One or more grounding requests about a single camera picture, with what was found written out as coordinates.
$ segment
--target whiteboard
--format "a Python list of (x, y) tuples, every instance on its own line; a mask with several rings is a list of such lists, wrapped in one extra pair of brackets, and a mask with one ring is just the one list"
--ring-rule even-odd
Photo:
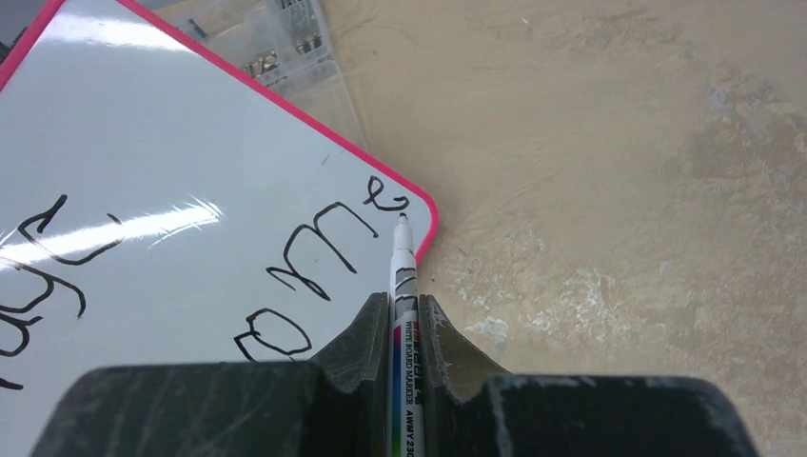
[(399, 211), (434, 235), (422, 190), (128, 1), (50, 3), (0, 88), (3, 455), (93, 368), (307, 358), (386, 290)]

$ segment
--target beige table surface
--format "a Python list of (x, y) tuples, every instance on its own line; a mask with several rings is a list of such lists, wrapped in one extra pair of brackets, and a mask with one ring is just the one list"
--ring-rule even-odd
[(458, 328), (514, 371), (703, 377), (807, 455), (807, 2), (323, 4)]

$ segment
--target whiteboard marker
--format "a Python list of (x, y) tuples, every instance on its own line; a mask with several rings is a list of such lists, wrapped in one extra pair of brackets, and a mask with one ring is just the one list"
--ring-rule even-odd
[(412, 227), (401, 213), (395, 226), (389, 269), (389, 314), (392, 321), (387, 455), (423, 457), (423, 395), (418, 279)]

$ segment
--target pink border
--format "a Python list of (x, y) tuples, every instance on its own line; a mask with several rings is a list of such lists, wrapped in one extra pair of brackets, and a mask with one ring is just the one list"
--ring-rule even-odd
[[(0, 90), (3, 89), (3, 87), (14, 75), (14, 72), (20, 66), (23, 59), (25, 59), (25, 56), (29, 53), (30, 49), (33, 48), (33, 44), (36, 43), (36, 40), (39, 38), (39, 35), (42, 34), (42, 32), (45, 30), (45, 27), (48, 26), (50, 20), (53, 19), (53, 16), (56, 15), (56, 12), (62, 7), (62, 4), (64, 4), (65, 1), (66, 0), (48, 0), (48, 2), (45, 4), (42, 10), (39, 11), (39, 14), (36, 15), (36, 18), (33, 20), (33, 22), (30, 23), (30, 26), (28, 27), (26, 32), (17, 42), (16, 46), (14, 46), (14, 49), (11, 50), (11, 53), (6, 58), (6, 61), (3, 62), (3, 65), (0, 65)], [(247, 77), (243, 71), (239, 71), (238, 69), (230, 65), (227, 61), (225, 61), (223, 58), (207, 50), (207, 48), (200, 45), (199, 43), (196, 43), (190, 37), (175, 29), (171, 24), (164, 21), (153, 12), (135, 3), (134, 0), (117, 0), (117, 2), (123, 5), (124, 7), (130, 9), (132, 12), (139, 15), (146, 21), (150, 22), (157, 29), (162, 30), (171, 38), (182, 43), (190, 50), (201, 55), (202, 57), (207, 59), (207, 61), (210, 62), (211, 64), (226, 71), (232, 77), (238, 79), (242, 83), (254, 89), (256, 92), (266, 97), (269, 101), (271, 101), (275, 105), (279, 106), (282, 109), (285, 109), (293, 116), (305, 122), (313, 129), (317, 130), (319, 133), (327, 137), (329, 140), (333, 141), (340, 147), (350, 151), (351, 153), (353, 153), (353, 155), (364, 160), (370, 166), (374, 167), (387, 177), (392, 178), (398, 184), (409, 189), (415, 195), (423, 198), (423, 200), (426, 202), (426, 205), (429, 208), (429, 212), (431, 213), (431, 225), (429, 226), (429, 229), (426, 232), (425, 238), (423, 238), (423, 243), (421, 244), (421, 247), (415, 254), (415, 258), (418, 260), (418, 262), (420, 262), (423, 259), (423, 256), (425, 255), (429, 246), (431, 246), (431, 242), (434, 240), (434, 237), (437, 234), (438, 221), (440, 220), (440, 215), (437, 211), (437, 205), (434, 203), (434, 199), (431, 198), (431, 195), (423, 191), (423, 189), (414, 185), (411, 181), (406, 180), (394, 169), (391, 169), (387, 165), (381, 163), (375, 157), (364, 152), (363, 150), (359, 149), (356, 145), (353, 145), (349, 141), (345, 140), (343, 137), (339, 136), (339, 134), (337, 134), (335, 131), (329, 129), (328, 127), (326, 127), (313, 117), (309, 116), (308, 114), (305, 114), (297, 107), (291, 105), (276, 93), (265, 88), (259, 82)]]

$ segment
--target plastic storage box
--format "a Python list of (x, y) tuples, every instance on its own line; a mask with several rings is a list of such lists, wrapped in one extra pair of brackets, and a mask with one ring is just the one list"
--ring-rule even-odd
[(141, 3), (366, 149), (317, 0), (142, 0)]

